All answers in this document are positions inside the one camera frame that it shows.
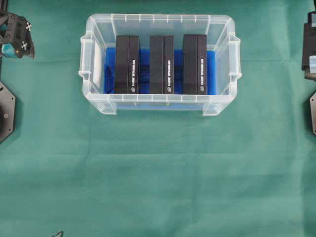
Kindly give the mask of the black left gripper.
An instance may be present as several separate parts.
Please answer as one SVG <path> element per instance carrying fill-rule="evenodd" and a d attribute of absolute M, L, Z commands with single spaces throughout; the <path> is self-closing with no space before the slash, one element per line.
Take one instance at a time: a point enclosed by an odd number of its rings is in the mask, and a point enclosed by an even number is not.
<path fill-rule="evenodd" d="M 31 37 L 32 24 L 23 16 L 0 11 L 0 56 L 7 58 L 35 57 Z"/>

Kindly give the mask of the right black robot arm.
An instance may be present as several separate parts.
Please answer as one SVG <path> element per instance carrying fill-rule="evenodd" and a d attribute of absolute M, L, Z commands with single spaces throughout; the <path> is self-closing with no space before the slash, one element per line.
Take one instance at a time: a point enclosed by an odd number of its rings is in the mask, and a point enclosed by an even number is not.
<path fill-rule="evenodd" d="M 305 79 L 316 80 L 316 12 L 308 13 L 308 21 L 304 24 L 302 71 Z"/>

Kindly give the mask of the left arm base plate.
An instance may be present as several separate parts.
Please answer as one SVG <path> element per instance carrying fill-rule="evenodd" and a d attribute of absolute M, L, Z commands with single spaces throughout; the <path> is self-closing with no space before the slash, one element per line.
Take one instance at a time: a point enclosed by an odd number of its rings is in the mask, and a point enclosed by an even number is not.
<path fill-rule="evenodd" d="M 16 97 L 0 82 L 0 142 L 14 131 Z"/>

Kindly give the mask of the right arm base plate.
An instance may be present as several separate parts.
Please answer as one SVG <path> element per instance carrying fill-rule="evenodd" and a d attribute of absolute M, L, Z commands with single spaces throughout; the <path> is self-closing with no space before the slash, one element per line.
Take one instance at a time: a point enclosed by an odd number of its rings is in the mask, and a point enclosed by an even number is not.
<path fill-rule="evenodd" d="M 310 97 L 310 109 L 313 134 L 316 135 L 316 92 Z"/>

